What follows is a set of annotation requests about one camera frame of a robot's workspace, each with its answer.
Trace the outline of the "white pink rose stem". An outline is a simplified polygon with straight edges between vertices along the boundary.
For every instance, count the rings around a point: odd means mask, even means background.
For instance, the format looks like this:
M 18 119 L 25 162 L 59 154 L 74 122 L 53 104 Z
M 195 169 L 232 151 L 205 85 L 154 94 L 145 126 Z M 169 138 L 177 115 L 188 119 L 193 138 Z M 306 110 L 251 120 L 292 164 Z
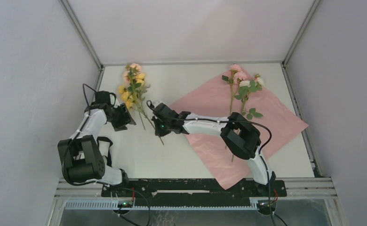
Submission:
M 239 111 L 241 115 L 245 116 L 248 120 L 263 117 L 255 108 L 246 108 L 246 103 L 249 100 L 250 94 L 261 91 L 265 86 L 261 75 L 256 74 L 254 78 L 248 79 L 244 72 L 237 72 L 233 75 L 233 82 L 238 85 L 238 89 L 232 98 L 241 102 Z

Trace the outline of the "pink purple wrapping paper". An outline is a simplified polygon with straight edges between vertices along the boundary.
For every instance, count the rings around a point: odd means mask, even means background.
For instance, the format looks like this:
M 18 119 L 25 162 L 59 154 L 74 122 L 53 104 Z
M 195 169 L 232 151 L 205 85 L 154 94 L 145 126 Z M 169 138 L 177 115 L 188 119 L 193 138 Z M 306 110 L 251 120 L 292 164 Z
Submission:
M 241 101 L 232 100 L 229 85 L 218 75 L 171 104 L 177 112 L 189 111 L 202 116 L 228 116 L 239 112 Z M 261 132 L 262 153 L 268 167 L 279 178 L 311 178 L 313 172 L 305 149 L 302 132 L 307 124 L 285 106 L 277 95 L 263 88 L 250 93 L 244 110 L 261 114 L 252 118 Z M 233 157 L 220 137 L 192 134 L 187 140 L 206 168 L 223 189 L 231 188 L 243 178 L 252 177 L 244 160 Z

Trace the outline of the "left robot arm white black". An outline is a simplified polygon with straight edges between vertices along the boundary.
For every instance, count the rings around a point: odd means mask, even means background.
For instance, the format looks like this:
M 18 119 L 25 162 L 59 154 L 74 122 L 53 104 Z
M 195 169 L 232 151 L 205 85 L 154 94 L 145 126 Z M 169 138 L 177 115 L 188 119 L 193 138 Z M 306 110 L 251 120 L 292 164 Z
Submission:
M 113 186 L 119 196 L 130 193 L 131 183 L 126 172 L 111 167 L 110 160 L 101 150 L 109 151 L 113 142 L 99 134 L 107 123 L 113 129 L 124 131 L 128 124 L 135 124 L 125 104 L 115 105 L 117 97 L 108 91 L 95 93 L 95 100 L 84 111 L 78 129 L 57 148 L 62 166 L 62 175 L 72 186 L 99 183 Z

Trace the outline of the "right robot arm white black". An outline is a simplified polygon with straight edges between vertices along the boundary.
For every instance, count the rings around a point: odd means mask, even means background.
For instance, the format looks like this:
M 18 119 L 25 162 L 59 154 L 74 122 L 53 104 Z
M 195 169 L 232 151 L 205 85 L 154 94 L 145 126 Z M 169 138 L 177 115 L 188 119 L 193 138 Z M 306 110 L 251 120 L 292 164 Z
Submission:
M 248 121 L 237 112 L 228 117 L 206 117 L 189 111 L 177 113 L 161 101 L 148 100 L 146 105 L 153 113 L 156 136 L 163 137 L 174 132 L 220 137 L 234 156 L 248 161 L 256 191 L 262 196 L 274 191 L 276 175 L 268 167 L 262 153 L 272 138 L 266 126 Z

